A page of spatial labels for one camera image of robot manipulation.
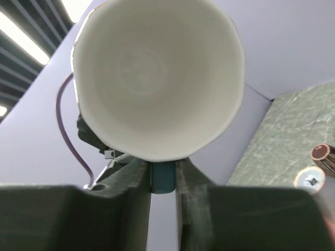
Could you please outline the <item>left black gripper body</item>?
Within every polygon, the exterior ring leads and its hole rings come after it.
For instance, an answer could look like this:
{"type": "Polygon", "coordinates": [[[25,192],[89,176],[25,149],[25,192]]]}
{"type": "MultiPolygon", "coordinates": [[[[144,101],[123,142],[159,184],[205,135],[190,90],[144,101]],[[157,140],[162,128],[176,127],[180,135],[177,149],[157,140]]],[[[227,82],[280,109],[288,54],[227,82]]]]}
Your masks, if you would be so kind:
{"type": "Polygon", "coordinates": [[[97,148],[106,159],[116,159],[117,162],[125,162],[126,155],[123,152],[112,149],[103,143],[96,134],[91,130],[87,123],[82,118],[82,115],[78,116],[76,121],[78,129],[78,137],[85,143],[97,148]]]}

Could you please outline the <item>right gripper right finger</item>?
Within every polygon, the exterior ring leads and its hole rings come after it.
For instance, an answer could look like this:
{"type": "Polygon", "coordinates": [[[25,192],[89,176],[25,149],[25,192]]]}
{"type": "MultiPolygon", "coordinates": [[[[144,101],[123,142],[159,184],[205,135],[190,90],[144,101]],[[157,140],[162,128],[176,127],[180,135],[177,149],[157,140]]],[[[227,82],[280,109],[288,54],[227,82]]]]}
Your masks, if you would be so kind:
{"type": "Polygon", "coordinates": [[[176,161],[180,250],[334,250],[324,205],[296,188],[214,184],[176,161]]]}

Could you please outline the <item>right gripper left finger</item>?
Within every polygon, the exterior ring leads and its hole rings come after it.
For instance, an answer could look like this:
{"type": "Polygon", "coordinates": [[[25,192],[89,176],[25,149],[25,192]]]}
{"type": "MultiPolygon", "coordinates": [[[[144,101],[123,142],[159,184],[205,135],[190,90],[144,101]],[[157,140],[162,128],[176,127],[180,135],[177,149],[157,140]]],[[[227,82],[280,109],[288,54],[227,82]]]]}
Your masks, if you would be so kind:
{"type": "Polygon", "coordinates": [[[134,159],[91,190],[1,186],[1,250],[145,250],[150,166],[134,159]]]}

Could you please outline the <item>light blue mug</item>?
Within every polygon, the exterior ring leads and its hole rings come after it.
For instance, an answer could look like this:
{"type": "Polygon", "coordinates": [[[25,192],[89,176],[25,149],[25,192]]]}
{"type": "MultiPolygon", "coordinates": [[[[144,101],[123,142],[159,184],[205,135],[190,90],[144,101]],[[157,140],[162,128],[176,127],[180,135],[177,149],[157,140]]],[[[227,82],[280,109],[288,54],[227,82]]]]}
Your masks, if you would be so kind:
{"type": "Polygon", "coordinates": [[[76,100],[107,146],[151,163],[153,193],[175,189],[175,162],[224,133],[243,98],[245,55],[211,1],[106,1],[71,58],[76,100]]]}

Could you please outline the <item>grey mug pink rim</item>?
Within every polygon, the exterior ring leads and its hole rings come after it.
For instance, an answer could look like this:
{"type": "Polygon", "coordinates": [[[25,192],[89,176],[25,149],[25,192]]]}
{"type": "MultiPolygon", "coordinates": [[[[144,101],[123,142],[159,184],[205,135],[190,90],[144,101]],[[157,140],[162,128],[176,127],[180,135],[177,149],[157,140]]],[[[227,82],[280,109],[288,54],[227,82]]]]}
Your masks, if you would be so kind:
{"type": "Polygon", "coordinates": [[[324,202],[334,204],[334,178],[317,166],[302,169],[295,177],[294,187],[305,190],[324,202]]]}

